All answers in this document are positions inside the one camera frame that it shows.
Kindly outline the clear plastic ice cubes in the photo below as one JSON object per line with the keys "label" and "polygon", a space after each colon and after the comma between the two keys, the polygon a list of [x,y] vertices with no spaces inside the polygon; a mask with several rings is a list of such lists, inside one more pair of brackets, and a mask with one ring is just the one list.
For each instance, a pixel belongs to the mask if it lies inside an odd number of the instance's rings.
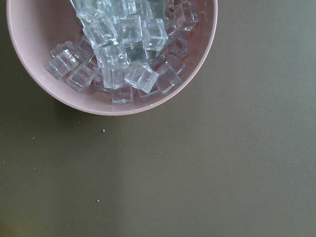
{"label": "clear plastic ice cubes", "polygon": [[189,0],[73,0],[82,24],[77,43],[51,51],[45,69],[77,92],[89,87],[114,105],[168,94],[182,83],[187,32],[198,23]]}

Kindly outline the metal ice scoop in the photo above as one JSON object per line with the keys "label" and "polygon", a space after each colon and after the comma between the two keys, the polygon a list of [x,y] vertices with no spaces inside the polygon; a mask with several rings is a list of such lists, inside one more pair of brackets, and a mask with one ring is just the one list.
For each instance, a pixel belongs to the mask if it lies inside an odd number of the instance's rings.
{"label": "metal ice scoop", "polygon": [[163,0],[73,0],[71,4],[101,68],[146,62],[166,44]]}

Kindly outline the pink bowl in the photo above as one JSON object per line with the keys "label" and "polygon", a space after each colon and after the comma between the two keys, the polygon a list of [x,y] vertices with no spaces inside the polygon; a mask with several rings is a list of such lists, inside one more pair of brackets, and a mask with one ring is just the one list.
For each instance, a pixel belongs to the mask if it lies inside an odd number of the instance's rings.
{"label": "pink bowl", "polygon": [[14,49],[34,81],[63,104],[95,115],[124,116],[150,110],[177,95],[194,78],[211,49],[218,19],[218,2],[197,0],[198,25],[187,36],[189,55],[182,83],[166,95],[149,99],[136,97],[133,103],[113,105],[109,94],[92,89],[76,92],[56,80],[44,66],[50,61],[49,50],[65,40],[76,40],[80,25],[68,0],[9,0],[7,23]]}

